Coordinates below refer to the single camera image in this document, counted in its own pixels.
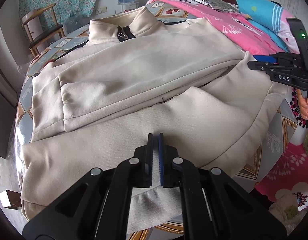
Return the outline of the person right hand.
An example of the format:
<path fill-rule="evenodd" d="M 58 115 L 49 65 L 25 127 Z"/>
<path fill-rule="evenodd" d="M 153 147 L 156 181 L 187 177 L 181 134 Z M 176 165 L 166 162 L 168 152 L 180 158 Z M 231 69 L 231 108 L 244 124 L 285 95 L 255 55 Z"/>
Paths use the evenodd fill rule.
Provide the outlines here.
<path fill-rule="evenodd" d="M 301 116 L 304 120 L 308 120 L 308 97 L 304 98 L 300 89 L 297 89 L 296 92 Z"/>

